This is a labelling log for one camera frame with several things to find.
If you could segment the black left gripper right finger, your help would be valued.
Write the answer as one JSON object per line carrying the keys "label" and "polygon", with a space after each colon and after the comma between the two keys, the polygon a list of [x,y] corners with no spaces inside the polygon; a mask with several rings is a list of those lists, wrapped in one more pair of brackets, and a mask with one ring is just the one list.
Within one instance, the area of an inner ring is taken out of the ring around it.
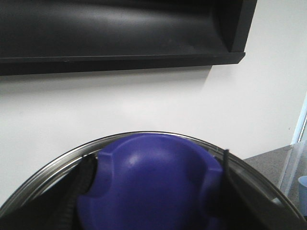
{"label": "black left gripper right finger", "polygon": [[231,170],[224,150],[222,211],[227,230],[305,230],[307,222],[252,187]]}

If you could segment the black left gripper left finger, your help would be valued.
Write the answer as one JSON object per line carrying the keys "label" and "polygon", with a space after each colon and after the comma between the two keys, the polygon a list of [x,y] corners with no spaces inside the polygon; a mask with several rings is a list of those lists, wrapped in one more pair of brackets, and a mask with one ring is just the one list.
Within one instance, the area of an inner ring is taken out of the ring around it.
{"label": "black left gripper left finger", "polygon": [[0,218],[2,230],[82,230],[77,198],[90,188],[96,157],[86,156],[42,195]]}

